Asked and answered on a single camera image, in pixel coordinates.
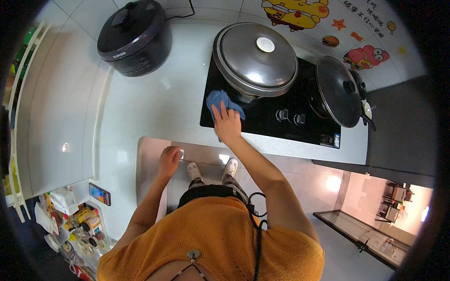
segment gas stove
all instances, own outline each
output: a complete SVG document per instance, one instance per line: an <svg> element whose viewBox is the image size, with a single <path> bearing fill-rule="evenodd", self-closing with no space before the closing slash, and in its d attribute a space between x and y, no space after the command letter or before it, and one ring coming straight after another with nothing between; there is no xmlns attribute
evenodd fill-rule
<svg viewBox="0 0 450 281"><path fill-rule="evenodd" d="M246 119L241 122L243 132L338 149L341 138L340 125L318 116L307 99L309 90L305 82L315 80L315 65L301 58L297 59L299 62L297 81L287 93L244 103L242 95L228 84L211 56L200 125L214 128L214 121L206 106L206 98L213 90L224 90L245 113Z"/></svg>

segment white sneaker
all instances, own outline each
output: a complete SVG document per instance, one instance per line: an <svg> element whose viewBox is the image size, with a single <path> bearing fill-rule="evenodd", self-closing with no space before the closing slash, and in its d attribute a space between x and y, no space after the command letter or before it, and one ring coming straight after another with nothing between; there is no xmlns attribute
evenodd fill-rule
<svg viewBox="0 0 450 281"><path fill-rule="evenodd" d="M194 180L196 178L200 178L201 180L203 180L202 174L200 173L200 170L198 169L195 162L190 162L188 164L188 174L191 177L191 180Z"/></svg>
<svg viewBox="0 0 450 281"><path fill-rule="evenodd" d="M224 173L222 174L222 181L226 174L229 174L232 177L234 177L237 170L238 170L238 161L236 160L236 158L230 158L225 165Z"/></svg>

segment hand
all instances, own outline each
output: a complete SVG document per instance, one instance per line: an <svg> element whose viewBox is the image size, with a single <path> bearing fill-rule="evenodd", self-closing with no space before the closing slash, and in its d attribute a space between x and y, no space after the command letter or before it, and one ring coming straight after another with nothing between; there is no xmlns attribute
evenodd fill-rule
<svg viewBox="0 0 450 281"><path fill-rule="evenodd" d="M178 161L181 158L181 147L166 147L159 157L158 175L164 178L171 178L178 168Z"/></svg>
<svg viewBox="0 0 450 281"><path fill-rule="evenodd" d="M214 128L217 136L227 146L234 140L241 138L241 116L239 112L225 108L224 102L220 102L220 113L214 104L211 106L216 120Z"/></svg>

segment stove knob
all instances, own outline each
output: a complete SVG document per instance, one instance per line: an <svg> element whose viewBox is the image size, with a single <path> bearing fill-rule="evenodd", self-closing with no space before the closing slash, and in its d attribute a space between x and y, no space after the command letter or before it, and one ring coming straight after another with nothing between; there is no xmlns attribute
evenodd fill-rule
<svg viewBox="0 0 450 281"><path fill-rule="evenodd" d="M300 124L304 124L305 123L305 114L296 114L294 116L294 123L295 125L299 126Z"/></svg>
<svg viewBox="0 0 450 281"><path fill-rule="evenodd" d="M277 120L278 121L283 121L283 120L288 120L289 121L289 119L288 119L288 114L289 114L289 111L287 110L287 109L280 109L280 110L278 110L277 111Z"/></svg>

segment necklace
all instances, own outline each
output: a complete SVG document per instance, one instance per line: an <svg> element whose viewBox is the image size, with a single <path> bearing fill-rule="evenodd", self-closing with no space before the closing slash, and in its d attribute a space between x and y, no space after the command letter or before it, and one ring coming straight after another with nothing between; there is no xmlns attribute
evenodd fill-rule
<svg viewBox="0 0 450 281"><path fill-rule="evenodd" d="M180 276L181 274L183 274L183 272L186 271L186 269L188 269L189 267L193 266L197 272L199 273L200 277L203 278L204 281L208 281L208 279L206 279L205 274L203 274L200 269L194 264L195 259L198 258L200 256L200 251L199 250L190 250L187 254L188 258L190 258L191 264L188 265L187 267L185 267L183 270L178 271L177 275L172 278L170 281L174 281L178 276Z"/></svg>

